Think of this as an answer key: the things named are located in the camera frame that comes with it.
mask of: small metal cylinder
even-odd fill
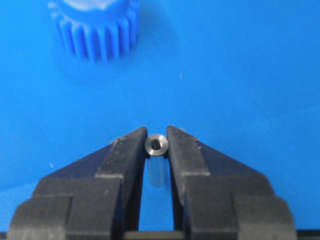
[[[144,147],[150,155],[146,160],[149,181],[154,187],[163,187],[169,178],[168,159],[163,156],[168,151],[168,141],[163,135],[155,134],[147,138]]]

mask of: blue surface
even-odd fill
[[[296,227],[320,229],[320,1],[141,0],[136,49],[98,65],[61,51],[44,0],[1,4],[1,231],[44,175],[169,124],[266,174]]]
[[[162,161],[161,164],[165,165],[168,179],[161,187],[155,187],[151,184],[150,164],[145,164],[138,227],[141,232],[174,230],[169,161],[166,159],[162,159]]]
[[[163,187],[166,185],[169,177],[168,159],[163,156],[151,156],[147,159],[147,177],[149,183],[154,187]]]

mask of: blue plastic gear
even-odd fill
[[[50,0],[48,8],[68,53],[107,62],[137,43],[138,0]]]

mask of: gear tooth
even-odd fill
[[[62,20],[59,22],[59,25],[65,49],[68,53],[75,54],[75,46],[71,34],[71,23],[66,20]]]
[[[55,22],[62,19],[62,16],[59,13],[57,13],[56,11],[51,12],[50,16]]]
[[[131,1],[130,3],[130,8],[129,9],[132,9],[134,12],[135,12],[135,21],[136,21],[136,34],[138,35],[139,33],[139,29],[140,29],[140,22],[139,22],[139,18],[140,18],[140,15],[139,15],[139,12],[140,12],[140,5],[139,5],[139,2],[137,0],[133,0]]]
[[[56,9],[58,9],[57,4],[56,4],[55,2],[52,2],[52,1],[49,1],[48,4],[47,4],[47,6],[48,6],[48,9],[49,9],[50,11],[51,11],[51,10],[56,10]]]
[[[118,28],[120,51],[123,54],[127,54],[130,50],[130,27],[129,21],[126,17],[123,17],[118,21]]]
[[[101,60],[106,63],[108,62],[108,41],[107,41],[107,32],[106,29],[99,28],[97,30],[99,46],[100,46],[100,57]]]
[[[110,47],[111,47],[111,53],[112,56],[115,59],[118,59],[120,56],[120,48],[119,48],[119,29],[117,24],[111,24],[109,26],[109,34],[110,34]]]
[[[99,57],[100,52],[97,31],[95,29],[92,29],[91,27],[86,26],[84,28],[84,35],[89,60],[95,62]]]
[[[126,17],[128,18],[129,21],[129,35],[130,35],[130,45],[134,46],[136,45],[137,42],[137,34],[138,34],[138,29],[137,29],[137,13],[133,11],[132,9],[129,9],[126,13]]]
[[[61,24],[60,24],[61,21],[62,21],[61,18],[56,18],[54,21],[54,24],[55,24],[56,30],[58,32],[58,37],[59,37],[60,43],[62,44],[63,48],[65,49],[66,45],[65,45],[64,37],[62,36],[62,30],[61,30]]]
[[[88,56],[88,51],[83,27],[79,24],[73,25],[71,31],[75,54],[79,58],[86,58]]]

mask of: blue mat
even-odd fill
[[[63,53],[46,1],[2,2],[0,231],[43,176],[170,124],[266,174],[296,227],[320,229],[320,1],[140,5],[136,49],[91,64]],[[168,186],[153,190],[140,228],[170,230],[172,213],[150,207],[172,208]]]

